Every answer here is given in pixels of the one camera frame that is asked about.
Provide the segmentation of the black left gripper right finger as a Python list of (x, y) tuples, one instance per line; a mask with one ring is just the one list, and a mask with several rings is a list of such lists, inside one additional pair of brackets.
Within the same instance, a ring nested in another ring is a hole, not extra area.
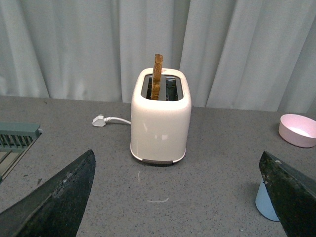
[(288, 237), (316, 235), (316, 181), (264, 151), (259, 168), (268, 196)]

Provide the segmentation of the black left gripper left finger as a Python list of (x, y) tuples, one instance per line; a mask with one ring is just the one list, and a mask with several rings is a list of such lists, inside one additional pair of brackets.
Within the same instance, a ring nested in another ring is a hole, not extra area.
[(93, 185), (88, 150), (28, 196), (0, 214), (2, 237), (75, 237)]

